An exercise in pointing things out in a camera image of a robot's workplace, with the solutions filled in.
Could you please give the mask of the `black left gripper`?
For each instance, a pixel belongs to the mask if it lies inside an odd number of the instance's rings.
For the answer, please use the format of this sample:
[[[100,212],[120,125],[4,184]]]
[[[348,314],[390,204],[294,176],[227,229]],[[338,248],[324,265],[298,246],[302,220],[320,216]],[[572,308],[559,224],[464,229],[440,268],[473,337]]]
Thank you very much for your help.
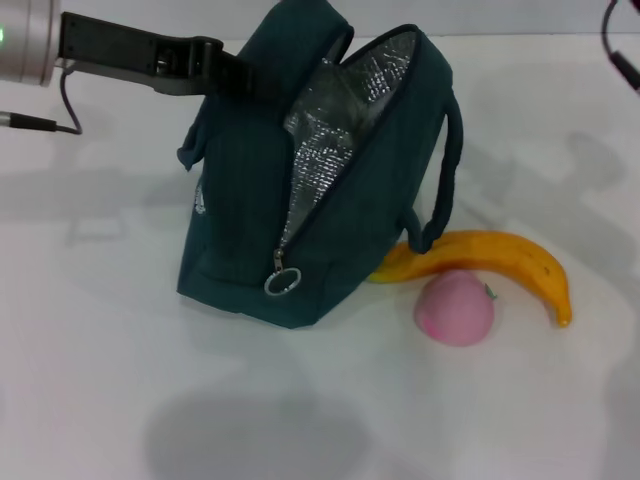
[[[170,96],[207,95],[286,103],[302,79],[305,55],[267,49],[242,57],[207,37],[171,37],[74,13],[61,16],[59,57],[79,72]]]

